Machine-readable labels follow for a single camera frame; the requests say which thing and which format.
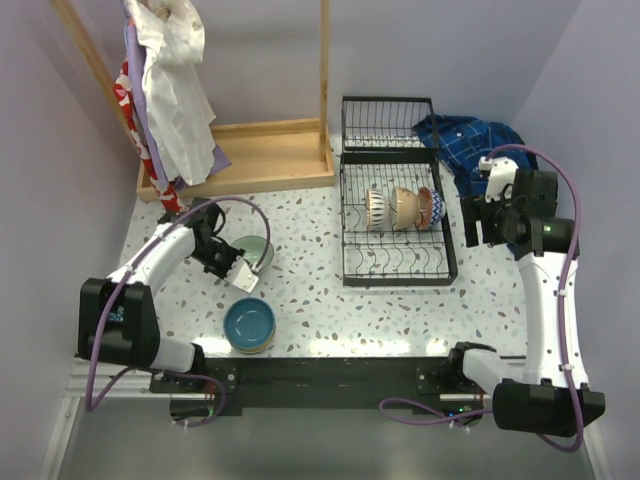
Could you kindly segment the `light green bowl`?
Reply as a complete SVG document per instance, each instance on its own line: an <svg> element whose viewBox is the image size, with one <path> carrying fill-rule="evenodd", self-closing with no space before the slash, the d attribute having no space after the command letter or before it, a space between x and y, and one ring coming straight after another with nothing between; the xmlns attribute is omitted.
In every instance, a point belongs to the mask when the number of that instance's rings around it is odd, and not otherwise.
<svg viewBox="0 0 640 480"><path fill-rule="evenodd" d="M267 267L273 260L274 247L261 236L249 235L231 243L236 250L243 250L243 258L256 273Z"/></svg>

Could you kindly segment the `red blue patterned bowl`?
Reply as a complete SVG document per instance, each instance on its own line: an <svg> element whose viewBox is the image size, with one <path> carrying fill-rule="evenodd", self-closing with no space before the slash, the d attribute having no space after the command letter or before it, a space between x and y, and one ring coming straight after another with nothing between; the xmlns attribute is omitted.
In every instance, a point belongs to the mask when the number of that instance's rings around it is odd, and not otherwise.
<svg viewBox="0 0 640 480"><path fill-rule="evenodd" d="M446 214L446 203L442 196L434 189L420 187L418 190L419 217L415 225L424 231L434 227Z"/></svg>

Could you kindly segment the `cream beige bowl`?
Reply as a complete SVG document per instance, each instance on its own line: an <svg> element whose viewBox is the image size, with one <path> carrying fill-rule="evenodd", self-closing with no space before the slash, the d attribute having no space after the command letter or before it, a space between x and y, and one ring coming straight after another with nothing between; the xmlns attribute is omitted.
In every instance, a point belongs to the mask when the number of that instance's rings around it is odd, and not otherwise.
<svg viewBox="0 0 640 480"><path fill-rule="evenodd" d="M395 187L391 196L392 224L396 230L404 230L415 223L420 215L417 195L404 187Z"/></svg>

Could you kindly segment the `teal blue bowl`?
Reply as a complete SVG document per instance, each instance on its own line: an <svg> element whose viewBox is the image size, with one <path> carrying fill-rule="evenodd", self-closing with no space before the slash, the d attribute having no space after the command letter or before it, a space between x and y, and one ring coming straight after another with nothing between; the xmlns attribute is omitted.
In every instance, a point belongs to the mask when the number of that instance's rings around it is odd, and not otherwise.
<svg viewBox="0 0 640 480"><path fill-rule="evenodd" d="M232 342L249 348L260 345L269 337L275 336L274 311L259 298L238 300L226 312L223 330L230 345Z"/></svg>

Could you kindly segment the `black wire dish rack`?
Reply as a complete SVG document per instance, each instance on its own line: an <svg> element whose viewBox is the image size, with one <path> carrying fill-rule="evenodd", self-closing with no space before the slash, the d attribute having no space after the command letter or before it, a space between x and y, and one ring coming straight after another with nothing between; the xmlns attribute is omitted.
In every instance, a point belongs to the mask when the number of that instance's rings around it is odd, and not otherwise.
<svg viewBox="0 0 640 480"><path fill-rule="evenodd" d="M395 187L442 197L439 149L425 147L412 127L435 115L430 99L346 95L341 100L340 199L343 283L351 287L441 287L458 275L447 217L420 231L393 227ZM366 190L388 202L384 224L367 228Z"/></svg>

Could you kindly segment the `yellow rimmed bowl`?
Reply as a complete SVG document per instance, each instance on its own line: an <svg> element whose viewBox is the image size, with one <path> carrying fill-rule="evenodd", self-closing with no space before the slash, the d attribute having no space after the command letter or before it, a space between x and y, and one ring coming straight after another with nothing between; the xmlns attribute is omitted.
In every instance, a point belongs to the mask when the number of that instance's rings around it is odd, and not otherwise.
<svg viewBox="0 0 640 480"><path fill-rule="evenodd" d="M253 354L257 354L257 353L265 351L272 344L273 339L274 339L274 336L271 336L268 339L266 339L263 343L261 343L260 345L257 345L257 346L251 347L251 348L241 346L237 342L232 342L231 345L235 350L241 352L242 354L253 355Z"/></svg>

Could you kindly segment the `white black striped bowl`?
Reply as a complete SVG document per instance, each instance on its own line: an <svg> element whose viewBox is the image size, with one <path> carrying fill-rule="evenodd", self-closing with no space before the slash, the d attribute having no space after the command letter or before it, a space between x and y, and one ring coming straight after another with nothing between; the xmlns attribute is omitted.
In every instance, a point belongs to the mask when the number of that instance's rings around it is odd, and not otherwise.
<svg viewBox="0 0 640 480"><path fill-rule="evenodd" d="M367 228L380 228L388 216L388 202L385 195L374 189L366 190Z"/></svg>

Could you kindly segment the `blue triangle patterned bowl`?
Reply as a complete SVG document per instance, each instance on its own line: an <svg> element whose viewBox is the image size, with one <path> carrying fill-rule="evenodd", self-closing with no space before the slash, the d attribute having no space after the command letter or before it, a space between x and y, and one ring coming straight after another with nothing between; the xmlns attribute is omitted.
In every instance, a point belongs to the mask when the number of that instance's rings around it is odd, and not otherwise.
<svg viewBox="0 0 640 480"><path fill-rule="evenodd" d="M111 323L121 324L124 322L124 307L122 305L114 306L107 316L107 321Z"/></svg>

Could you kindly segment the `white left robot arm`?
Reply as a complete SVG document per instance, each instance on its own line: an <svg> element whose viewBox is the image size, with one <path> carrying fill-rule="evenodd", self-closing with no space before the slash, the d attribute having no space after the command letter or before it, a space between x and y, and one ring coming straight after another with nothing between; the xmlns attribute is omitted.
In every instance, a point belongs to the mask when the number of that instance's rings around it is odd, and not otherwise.
<svg viewBox="0 0 640 480"><path fill-rule="evenodd" d="M223 210L199 199L188 214L167 214L152 237L124 266L104 279L90 278L80 290L77 355L85 360L135 369L172 371L185 392L207 380L202 349L161 333L154 305L172 272L188 257L204 271L246 291L257 282L245 251L220 237Z"/></svg>

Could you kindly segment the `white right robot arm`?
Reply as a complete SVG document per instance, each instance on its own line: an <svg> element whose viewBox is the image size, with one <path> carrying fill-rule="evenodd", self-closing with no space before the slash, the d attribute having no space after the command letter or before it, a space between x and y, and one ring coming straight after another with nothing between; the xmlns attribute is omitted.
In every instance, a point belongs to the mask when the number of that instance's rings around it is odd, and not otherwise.
<svg viewBox="0 0 640 480"><path fill-rule="evenodd" d="M503 430L577 438L605 411L592 390L577 332L576 222L556 214L558 178L498 160L485 168L484 194L464 197L466 243L509 244L525 292L527 353L521 372L488 345L459 342L440 375L459 393L480 387Z"/></svg>

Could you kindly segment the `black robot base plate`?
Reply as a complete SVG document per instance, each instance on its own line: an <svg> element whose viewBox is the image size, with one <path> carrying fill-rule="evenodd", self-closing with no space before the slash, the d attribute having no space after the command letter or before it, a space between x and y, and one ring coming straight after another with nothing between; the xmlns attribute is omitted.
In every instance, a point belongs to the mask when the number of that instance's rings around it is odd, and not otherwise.
<svg viewBox="0 0 640 480"><path fill-rule="evenodd" d="M403 397L447 413L480 408L489 395L437 376L443 357L209 358L207 374L227 393L222 414L247 409L376 409Z"/></svg>

